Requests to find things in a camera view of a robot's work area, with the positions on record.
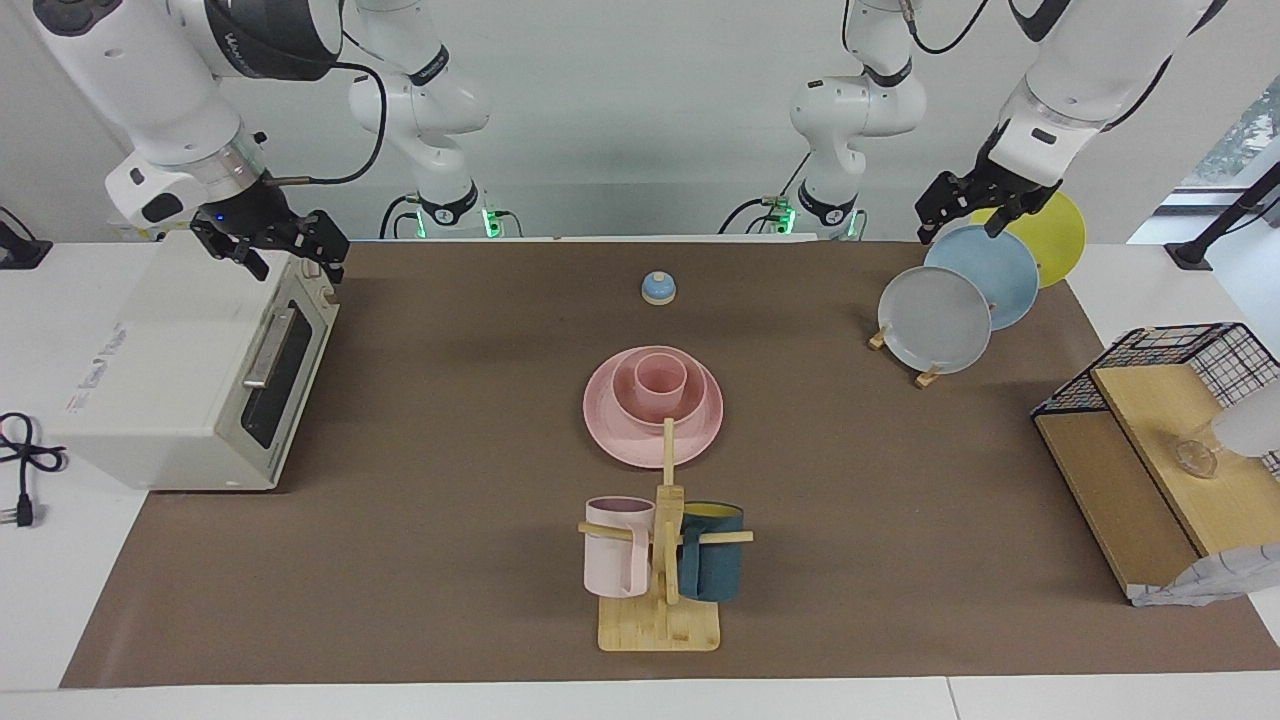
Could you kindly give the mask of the yellow plate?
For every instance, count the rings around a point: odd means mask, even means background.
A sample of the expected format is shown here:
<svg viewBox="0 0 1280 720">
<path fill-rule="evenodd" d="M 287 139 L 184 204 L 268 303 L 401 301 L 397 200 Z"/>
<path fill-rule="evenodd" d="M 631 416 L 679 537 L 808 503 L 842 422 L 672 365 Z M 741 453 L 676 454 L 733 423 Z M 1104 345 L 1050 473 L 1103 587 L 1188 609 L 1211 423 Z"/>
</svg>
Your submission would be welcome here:
<svg viewBox="0 0 1280 720">
<path fill-rule="evenodd" d="M 1006 232 L 1030 251 L 1039 273 L 1039 288 L 1064 281 L 1080 261 L 1087 245 L 1085 218 L 1062 191 L 1056 192 L 1036 214 L 1011 222 Z"/>
</svg>

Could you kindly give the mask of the wooden plate rack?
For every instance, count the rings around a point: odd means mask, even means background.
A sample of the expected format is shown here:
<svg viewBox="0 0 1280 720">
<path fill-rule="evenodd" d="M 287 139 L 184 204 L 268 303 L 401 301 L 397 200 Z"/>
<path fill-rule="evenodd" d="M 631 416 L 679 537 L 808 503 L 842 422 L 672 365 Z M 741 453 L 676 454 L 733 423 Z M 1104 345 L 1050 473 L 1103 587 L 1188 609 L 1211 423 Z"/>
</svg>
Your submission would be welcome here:
<svg viewBox="0 0 1280 720">
<path fill-rule="evenodd" d="M 916 370 L 913 384 L 919 389 L 975 365 L 993 334 L 989 307 L 982 299 L 940 310 L 902 299 L 882 301 L 877 324 L 868 346 L 888 348 L 901 364 Z"/>
</svg>

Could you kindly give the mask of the pink plate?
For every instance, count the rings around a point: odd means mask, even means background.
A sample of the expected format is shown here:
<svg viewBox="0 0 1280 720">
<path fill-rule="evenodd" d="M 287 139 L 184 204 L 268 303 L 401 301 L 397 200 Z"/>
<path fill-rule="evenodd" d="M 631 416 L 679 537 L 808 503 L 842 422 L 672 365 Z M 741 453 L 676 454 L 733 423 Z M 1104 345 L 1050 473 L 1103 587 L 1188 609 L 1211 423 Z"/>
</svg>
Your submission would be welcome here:
<svg viewBox="0 0 1280 720">
<path fill-rule="evenodd" d="M 623 355 L 604 361 L 588 380 L 582 415 L 590 437 L 612 457 L 636 468 L 659 469 L 663 462 L 663 423 L 643 424 L 626 415 L 612 389 L 612 374 Z M 707 402 L 692 419 L 675 424 L 675 464 L 689 462 L 714 442 L 724 419 L 724 396 L 712 375 Z"/>
</svg>

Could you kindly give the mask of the pink bowl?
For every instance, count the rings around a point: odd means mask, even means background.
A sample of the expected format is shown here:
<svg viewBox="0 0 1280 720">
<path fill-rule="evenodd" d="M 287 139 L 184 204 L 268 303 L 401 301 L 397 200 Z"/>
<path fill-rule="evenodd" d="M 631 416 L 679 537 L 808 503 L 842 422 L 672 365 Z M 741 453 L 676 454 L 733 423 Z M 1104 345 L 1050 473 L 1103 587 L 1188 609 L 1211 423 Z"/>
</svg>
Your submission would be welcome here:
<svg viewBox="0 0 1280 720">
<path fill-rule="evenodd" d="M 654 352 L 667 352 L 678 357 L 687 369 L 687 383 L 684 391 L 684 400 L 678 407 L 678 414 L 676 415 L 675 424 L 680 425 L 686 420 L 694 418 L 696 413 L 700 411 L 701 406 L 707 402 L 710 393 L 712 374 L 708 368 L 699 363 L 692 355 L 671 346 L 645 346 L 639 348 L 632 348 L 627 351 L 620 365 L 613 370 L 612 374 L 612 389 L 617 404 L 621 410 L 631 416 L 634 420 L 643 424 L 659 425 L 654 421 L 644 421 L 637 416 L 635 410 L 635 397 L 634 397 L 634 372 L 637 361 L 648 354 Z"/>
</svg>

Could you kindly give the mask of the pink mug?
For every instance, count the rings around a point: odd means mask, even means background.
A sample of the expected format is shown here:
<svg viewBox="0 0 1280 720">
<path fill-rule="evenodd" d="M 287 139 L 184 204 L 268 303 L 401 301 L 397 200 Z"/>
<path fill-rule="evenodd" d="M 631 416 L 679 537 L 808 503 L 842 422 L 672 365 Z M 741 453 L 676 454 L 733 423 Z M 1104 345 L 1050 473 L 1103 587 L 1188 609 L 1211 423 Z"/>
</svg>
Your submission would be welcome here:
<svg viewBox="0 0 1280 720">
<path fill-rule="evenodd" d="M 644 596 L 650 587 L 650 541 L 657 506 L 646 498 L 602 496 L 585 506 L 585 521 L 622 530 L 620 538 L 584 536 L 582 583 L 602 598 Z"/>
</svg>

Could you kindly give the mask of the clear glass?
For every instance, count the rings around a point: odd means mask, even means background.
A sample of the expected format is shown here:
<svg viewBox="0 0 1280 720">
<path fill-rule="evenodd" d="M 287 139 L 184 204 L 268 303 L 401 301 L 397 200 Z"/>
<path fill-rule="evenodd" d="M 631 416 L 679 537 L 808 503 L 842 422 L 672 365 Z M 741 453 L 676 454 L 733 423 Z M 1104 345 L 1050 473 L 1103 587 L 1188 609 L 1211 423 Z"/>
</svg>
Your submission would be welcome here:
<svg viewBox="0 0 1280 720">
<path fill-rule="evenodd" d="M 1204 421 L 1174 441 L 1172 452 L 1180 468 L 1201 479 L 1219 474 L 1226 447 L 1217 437 L 1213 420 Z"/>
</svg>

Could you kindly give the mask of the light blue plate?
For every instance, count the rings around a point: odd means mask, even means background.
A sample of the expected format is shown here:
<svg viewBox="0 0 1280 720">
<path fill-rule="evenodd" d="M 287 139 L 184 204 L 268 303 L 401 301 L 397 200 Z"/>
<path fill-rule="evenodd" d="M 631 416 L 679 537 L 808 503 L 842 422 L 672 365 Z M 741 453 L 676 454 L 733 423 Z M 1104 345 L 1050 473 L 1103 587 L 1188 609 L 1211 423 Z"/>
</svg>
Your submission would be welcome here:
<svg viewBox="0 0 1280 720">
<path fill-rule="evenodd" d="M 927 266 L 942 266 L 969 279 L 986 297 L 992 329 L 1020 322 L 1039 293 L 1039 270 L 1030 250 L 1004 231 L 989 236 L 983 225 L 964 225 L 936 240 Z"/>
</svg>

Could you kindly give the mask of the dark blue mug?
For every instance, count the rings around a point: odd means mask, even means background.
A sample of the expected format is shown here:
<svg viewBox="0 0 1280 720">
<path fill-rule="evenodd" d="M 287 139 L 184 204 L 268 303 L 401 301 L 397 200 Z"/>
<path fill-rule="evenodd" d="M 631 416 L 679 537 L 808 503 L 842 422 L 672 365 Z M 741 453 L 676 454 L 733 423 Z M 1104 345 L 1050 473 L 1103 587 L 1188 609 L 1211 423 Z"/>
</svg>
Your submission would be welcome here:
<svg viewBox="0 0 1280 720">
<path fill-rule="evenodd" d="M 740 543 L 707 543 L 709 533 L 745 529 L 740 506 L 713 501 L 685 505 L 678 548 L 678 592 L 701 602 L 722 603 L 739 597 L 742 578 Z"/>
</svg>

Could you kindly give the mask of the pink handleless cup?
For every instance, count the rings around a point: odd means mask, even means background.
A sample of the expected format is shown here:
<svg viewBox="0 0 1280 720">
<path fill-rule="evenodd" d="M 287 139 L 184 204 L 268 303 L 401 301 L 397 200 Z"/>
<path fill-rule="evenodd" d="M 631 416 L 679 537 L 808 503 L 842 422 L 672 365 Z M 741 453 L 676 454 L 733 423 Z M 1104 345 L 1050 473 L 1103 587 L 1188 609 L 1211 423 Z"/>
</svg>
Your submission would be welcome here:
<svg viewBox="0 0 1280 720">
<path fill-rule="evenodd" d="M 675 419 L 684 400 L 689 372 L 684 363 L 667 352 L 648 354 L 634 372 L 635 410 L 644 421 Z"/>
</svg>

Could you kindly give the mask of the blurry white object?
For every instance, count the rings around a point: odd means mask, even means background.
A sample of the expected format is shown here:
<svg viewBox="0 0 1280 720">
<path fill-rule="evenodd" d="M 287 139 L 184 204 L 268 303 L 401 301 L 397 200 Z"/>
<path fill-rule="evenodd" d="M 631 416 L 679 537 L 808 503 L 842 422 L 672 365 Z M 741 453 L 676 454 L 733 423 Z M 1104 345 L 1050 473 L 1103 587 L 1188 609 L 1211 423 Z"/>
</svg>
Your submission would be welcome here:
<svg viewBox="0 0 1280 720">
<path fill-rule="evenodd" d="M 1210 428 L 1225 450 L 1243 457 L 1280 451 L 1280 380 L 1224 409 Z"/>
</svg>

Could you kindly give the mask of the black clamp stand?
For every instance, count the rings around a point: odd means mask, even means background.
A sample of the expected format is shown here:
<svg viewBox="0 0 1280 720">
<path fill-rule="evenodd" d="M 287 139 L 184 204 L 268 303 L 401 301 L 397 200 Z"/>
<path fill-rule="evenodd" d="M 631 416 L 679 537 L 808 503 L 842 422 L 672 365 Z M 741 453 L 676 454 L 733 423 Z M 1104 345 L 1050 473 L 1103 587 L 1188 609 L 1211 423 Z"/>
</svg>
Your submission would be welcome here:
<svg viewBox="0 0 1280 720">
<path fill-rule="evenodd" d="M 1211 272 L 1206 256 L 1212 245 L 1225 234 L 1248 227 L 1280 206 L 1280 160 L 1276 160 L 1239 199 L 1222 210 L 1190 241 L 1165 243 L 1172 263 L 1185 272 Z"/>
</svg>

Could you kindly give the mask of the wooden shelf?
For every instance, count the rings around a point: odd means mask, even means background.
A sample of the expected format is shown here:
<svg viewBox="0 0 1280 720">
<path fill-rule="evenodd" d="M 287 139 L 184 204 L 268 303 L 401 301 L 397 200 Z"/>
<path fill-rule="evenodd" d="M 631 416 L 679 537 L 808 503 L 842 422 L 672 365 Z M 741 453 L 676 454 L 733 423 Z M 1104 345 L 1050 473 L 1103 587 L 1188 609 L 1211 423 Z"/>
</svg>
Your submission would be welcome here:
<svg viewBox="0 0 1280 720">
<path fill-rule="evenodd" d="M 1213 479 L 1178 464 L 1175 438 L 1221 409 L 1189 366 L 1105 368 L 1093 379 L 1108 413 L 1034 423 L 1124 594 L 1213 553 L 1280 542 L 1280 480 L 1262 461 L 1222 460 Z"/>
</svg>

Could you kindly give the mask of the white toaster oven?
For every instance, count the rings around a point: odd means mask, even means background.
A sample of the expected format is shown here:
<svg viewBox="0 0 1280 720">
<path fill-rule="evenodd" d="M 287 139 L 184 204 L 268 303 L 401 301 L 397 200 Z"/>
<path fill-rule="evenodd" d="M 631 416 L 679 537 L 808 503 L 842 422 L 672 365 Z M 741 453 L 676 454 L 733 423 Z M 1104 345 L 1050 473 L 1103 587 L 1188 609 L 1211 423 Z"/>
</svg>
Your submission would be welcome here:
<svg viewBox="0 0 1280 720">
<path fill-rule="evenodd" d="M 170 233 L 49 436 L 136 489 L 274 489 L 339 305 L 316 263 L 261 259 L 257 279 Z"/>
</svg>

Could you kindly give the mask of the brown table mat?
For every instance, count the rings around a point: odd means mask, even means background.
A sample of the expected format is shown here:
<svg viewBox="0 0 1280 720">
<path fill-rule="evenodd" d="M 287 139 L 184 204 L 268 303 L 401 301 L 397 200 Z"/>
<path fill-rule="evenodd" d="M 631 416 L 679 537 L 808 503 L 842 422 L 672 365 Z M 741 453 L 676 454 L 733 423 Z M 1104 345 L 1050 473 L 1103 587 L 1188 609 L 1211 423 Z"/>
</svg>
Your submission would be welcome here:
<svg viewBox="0 0 1280 720">
<path fill-rule="evenodd" d="M 361 243 L 270 495 L 154 495 L 64 687 L 1280 669 L 1245 598 L 1132 607 L 1030 419 L 1101 350 L 1066 286 L 929 389 L 872 352 L 916 243 Z M 641 297 L 650 272 L 671 304 Z M 726 400 L 675 473 L 755 539 L 708 653 L 607 653 L 582 421 L 641 345 Z"/>
</svg>

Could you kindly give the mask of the grey plate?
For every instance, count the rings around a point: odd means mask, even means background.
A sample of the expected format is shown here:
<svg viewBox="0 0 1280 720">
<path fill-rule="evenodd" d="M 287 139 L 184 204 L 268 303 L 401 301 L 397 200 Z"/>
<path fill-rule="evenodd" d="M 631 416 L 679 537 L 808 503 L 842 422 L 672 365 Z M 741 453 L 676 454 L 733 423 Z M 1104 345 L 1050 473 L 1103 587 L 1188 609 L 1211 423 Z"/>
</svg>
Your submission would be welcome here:
<svg viewBox="0 0 1280 720">
<path fill-rule="evenodd" d="M 986 296 L 964 275 L 941 266 L 897 274 L 879 297 L 877 325 L 882 345 L 899 361 L 937 375 L 974 365 L 993 333 Z"/>
</svg>

